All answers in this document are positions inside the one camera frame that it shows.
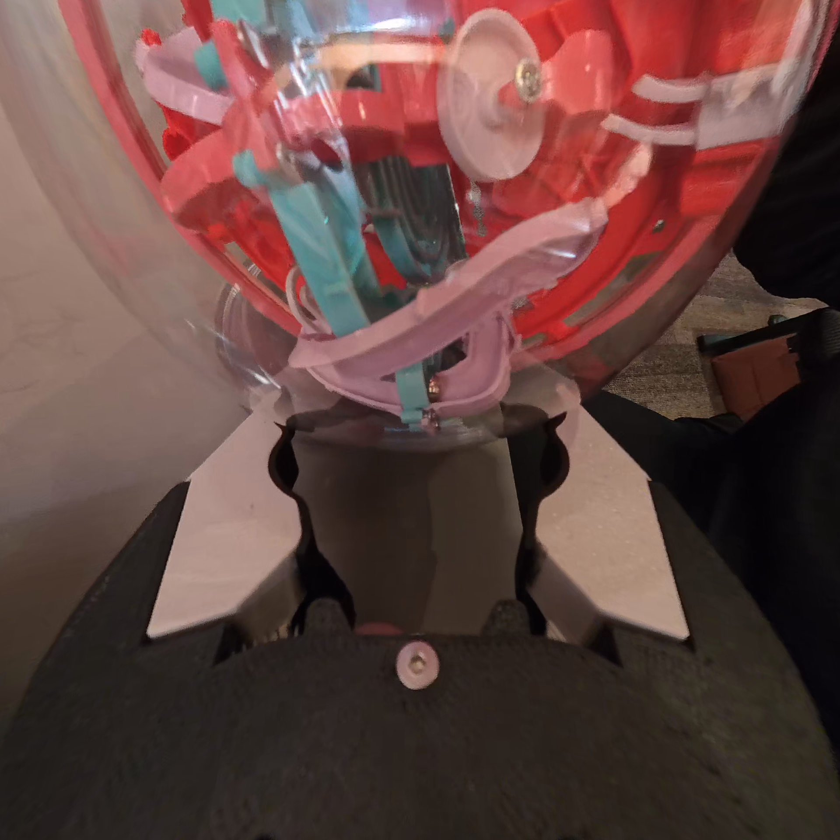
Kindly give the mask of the clear red maze ball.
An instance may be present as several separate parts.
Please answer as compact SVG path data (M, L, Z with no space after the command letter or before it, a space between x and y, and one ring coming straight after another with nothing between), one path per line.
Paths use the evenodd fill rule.
M571 413L771 161L838 2L58 2L280 424L420 448Z

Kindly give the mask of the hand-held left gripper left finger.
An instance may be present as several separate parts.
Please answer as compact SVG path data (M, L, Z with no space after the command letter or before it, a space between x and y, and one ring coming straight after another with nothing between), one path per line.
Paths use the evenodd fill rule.
M307 502L295 491L293 433L246 419L191 475L146 634L165 638L231 623L270 638L306 622L308 605L353 598L323 556Z

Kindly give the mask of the person's right forearm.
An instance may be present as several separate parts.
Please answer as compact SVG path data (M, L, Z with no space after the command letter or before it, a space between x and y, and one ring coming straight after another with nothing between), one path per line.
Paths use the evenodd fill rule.
M772 162L749 180L731 249L769 294L839 309L839 33L785 125Z

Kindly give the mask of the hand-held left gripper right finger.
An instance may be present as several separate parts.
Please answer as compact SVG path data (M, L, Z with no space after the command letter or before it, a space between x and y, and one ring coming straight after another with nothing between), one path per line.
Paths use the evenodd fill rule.
M688 638L647 474L582 406L515 435L516 597L532 635Z

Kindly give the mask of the brown cardboard box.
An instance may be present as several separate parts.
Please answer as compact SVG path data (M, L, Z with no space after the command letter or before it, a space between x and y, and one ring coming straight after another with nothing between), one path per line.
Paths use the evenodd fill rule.
M711 371L727 413L747 422L800 384L793 337L767 339L711 358Z

